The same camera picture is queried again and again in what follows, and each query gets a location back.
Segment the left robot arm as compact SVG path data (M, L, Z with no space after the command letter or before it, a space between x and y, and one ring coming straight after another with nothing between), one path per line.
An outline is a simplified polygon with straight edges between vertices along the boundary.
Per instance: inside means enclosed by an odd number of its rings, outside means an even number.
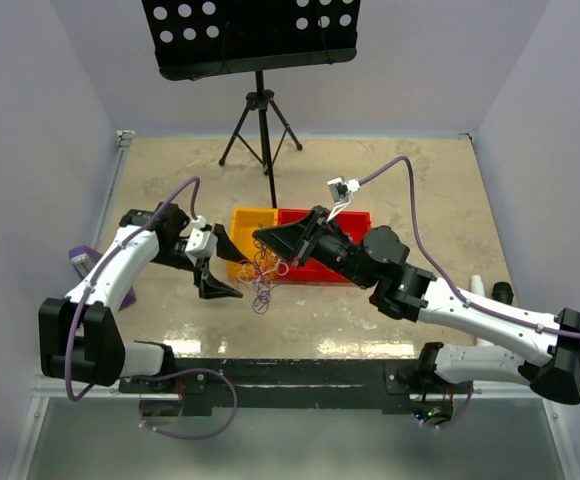
M41 304L43 375L99 386L141 377L155 392L170 390L177 380L171 347L124 342L115 316L150 263L190 272L204 300L241 297L240 291L212 275L213 256L237 264L246 260L220 223L192 219L175 204L154 212L129 210L111 245L85 278L63 297Z

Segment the yellow plastic bin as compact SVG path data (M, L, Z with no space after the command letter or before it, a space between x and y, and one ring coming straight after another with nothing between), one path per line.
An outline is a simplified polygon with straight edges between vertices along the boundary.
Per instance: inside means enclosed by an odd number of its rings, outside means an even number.
M278 210L274 208L235 207L233 209L230 238L249 261L254 260L259 249L252 234L260 228L277 225Z

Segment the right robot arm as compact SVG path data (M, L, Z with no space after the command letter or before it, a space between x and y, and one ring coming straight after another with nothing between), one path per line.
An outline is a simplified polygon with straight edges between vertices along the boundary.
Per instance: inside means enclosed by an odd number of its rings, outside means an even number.
M557 403L580 404L580 312L534 312L460 289L409 264L409 247L390 227L374 227L355 242L320 206L298 221L260 228L252 236L288 263L314 260L370 289L370 304L391 319L450 327L485 340L477 347L426 345L415 369L422 390L507 382Z

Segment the red plastic bin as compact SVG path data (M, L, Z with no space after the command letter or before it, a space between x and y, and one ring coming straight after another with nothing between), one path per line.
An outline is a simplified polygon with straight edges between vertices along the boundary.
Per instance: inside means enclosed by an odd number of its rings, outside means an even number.
M340 213L335 220L338 222L342 231L345 232L354 243L359 243L365 233L371 228L371 217L369 212L344 211ZM317 282L339 284L347 283L348 280L333 270L319 265L317 267Z
M308 210L282 208L278 211L278 224L285 225L299 221L307 214ZM329 281L329 275L324 266L314 259L309 259L302 267L290 265L281 279L293 283L326 283Z

